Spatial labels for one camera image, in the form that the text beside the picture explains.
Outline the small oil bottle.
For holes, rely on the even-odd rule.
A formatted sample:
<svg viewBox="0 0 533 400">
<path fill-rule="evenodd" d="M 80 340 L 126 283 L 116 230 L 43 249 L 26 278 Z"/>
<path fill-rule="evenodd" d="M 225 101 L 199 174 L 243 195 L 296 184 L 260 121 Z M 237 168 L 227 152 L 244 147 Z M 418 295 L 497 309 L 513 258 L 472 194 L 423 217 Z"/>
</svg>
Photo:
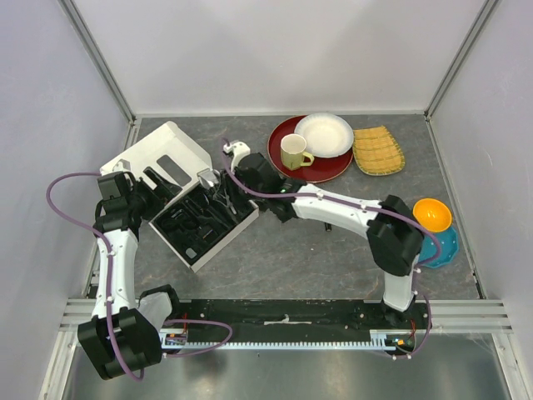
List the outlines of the small oil bottle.
<svg viewBox="0 0 533 400">
<path fill-rule="evenodd" d="M 197 252 L 193 248 L 190 247 L 186 250 L 186 255 L 188 258 L 193 259 L 197 256 Z"/>
</svg>

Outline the white clipper kit box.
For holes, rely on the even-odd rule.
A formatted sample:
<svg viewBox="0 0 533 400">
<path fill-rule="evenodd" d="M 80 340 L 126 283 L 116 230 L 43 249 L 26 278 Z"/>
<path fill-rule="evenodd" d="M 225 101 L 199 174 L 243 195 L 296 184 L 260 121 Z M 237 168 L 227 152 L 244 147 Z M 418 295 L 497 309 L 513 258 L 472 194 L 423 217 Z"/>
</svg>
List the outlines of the white clipper kit box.
<svg viewBox="0 0 533 400">
<path fill-rule="evenodd" d="M 151 167 L 182 191 L 174 198 L 159 198 L 155 183 L 143 171 Z M 143 222 L 193 271 L 197 272 L 259 215 L 251 200 L 231 200 L 231 211 L 214 201 L 198 181 L 197 174 L 214 169 L 209 153 L 174 122 L 165 122 L 145 138 L 104 164 L 100 173 L 125 169 L 149 188 L 151 206 Z M 190 259 L 186 250 L 197 256 Z"/>
</svg>

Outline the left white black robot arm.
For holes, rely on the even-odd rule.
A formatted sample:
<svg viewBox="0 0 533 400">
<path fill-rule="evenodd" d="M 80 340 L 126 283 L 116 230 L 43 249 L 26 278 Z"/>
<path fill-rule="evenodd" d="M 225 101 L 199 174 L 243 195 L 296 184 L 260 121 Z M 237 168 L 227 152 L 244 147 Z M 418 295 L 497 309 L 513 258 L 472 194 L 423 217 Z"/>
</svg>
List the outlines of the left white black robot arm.
<svg viewBox="0 0 533 400">
<path fill-rule="evenodd" d="M 182 320 L 182 306 L 168 284 L 134 291 L 139 228 L 151 206 L 148 186 L 123 168 L 104 172 L 93 229 L 100 252 L 100 278 L 89 321 L 77 338 L 104 380 L 128 375 L 140 380 L 145 368 L 162 360 L 159 332 Z"/>
</svg>

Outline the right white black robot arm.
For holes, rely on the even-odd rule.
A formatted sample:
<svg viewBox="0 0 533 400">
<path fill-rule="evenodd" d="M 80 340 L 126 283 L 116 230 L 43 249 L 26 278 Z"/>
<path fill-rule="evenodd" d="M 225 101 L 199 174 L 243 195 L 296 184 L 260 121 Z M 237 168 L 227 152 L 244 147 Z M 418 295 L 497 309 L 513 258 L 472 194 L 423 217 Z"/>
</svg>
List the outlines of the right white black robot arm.
<svg viewBox="0 0 533 400">
<path fill-rule="evenodd" d="M 375 264 L 384 272 L 381 317 L 391 328 L 411 319 L 414 266 L 424 234 L 411 210 L 396 196 L 364 200 L 328 192 L 298 179 L 282 177 L 259 152 L 241 141 L 222 140 L 222 161 L 238 193 L 286 222 L 315 220 L 365 238 Z"/>
</svg>

